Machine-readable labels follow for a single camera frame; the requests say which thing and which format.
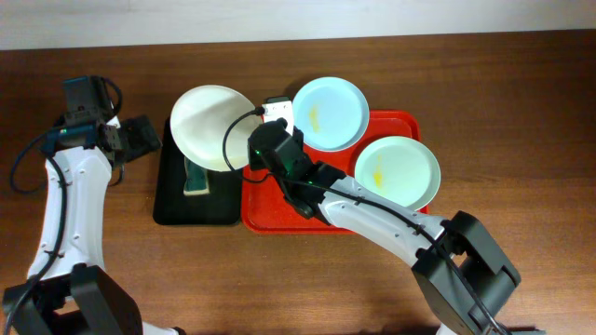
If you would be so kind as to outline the white plate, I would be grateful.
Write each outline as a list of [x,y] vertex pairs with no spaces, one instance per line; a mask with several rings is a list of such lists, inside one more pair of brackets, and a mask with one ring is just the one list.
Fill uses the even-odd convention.
[[263,120],[241,116],[255,106],[229,87],[205,85],[186,91],[175,102],[169,123],[179,150],[193,163],[213,171],[249,164],[248,138]]

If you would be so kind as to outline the light blue plate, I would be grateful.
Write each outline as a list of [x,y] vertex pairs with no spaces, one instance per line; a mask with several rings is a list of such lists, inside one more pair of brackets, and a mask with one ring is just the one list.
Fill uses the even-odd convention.
[[294,125],[304,142],[322,152],[339,152],[356,144],[369,125],[369,104],[358,87],[339,77],[314,79],[292,100]]

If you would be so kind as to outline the green yellow sponge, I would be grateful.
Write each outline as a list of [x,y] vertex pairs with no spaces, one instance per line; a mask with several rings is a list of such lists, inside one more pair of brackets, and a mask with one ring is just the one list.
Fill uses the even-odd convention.
[[185,157],[184,171],[186,179],[183,185],[183,194],[185,196],[197,196],[210,193],[209,179],[206,169]]

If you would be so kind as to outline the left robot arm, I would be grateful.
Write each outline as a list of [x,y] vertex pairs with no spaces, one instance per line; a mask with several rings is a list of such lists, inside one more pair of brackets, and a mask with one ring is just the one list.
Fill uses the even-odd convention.
[[103,213],[113,172],[162,143],[145,115],[118,119],[123,95],[110,79],[63,82],[66,111],[30,142],[45,159],[47,202],[40,242],[25,283],[6,288],[5,333],[182,333],[142,320],[133,298],[105,271]]

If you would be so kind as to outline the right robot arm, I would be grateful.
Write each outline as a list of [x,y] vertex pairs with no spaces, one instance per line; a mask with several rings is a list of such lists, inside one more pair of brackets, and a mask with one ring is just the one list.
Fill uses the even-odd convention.
[[285,202],[305,219],[344,228],[411,267],[441,334],[508,334],[496,316],[521,276],[485,226],[457,212],[451,219],[407,209],[374,194],[303,149],[302,133],[280,118],[248,138],[250,165],[267,170]]

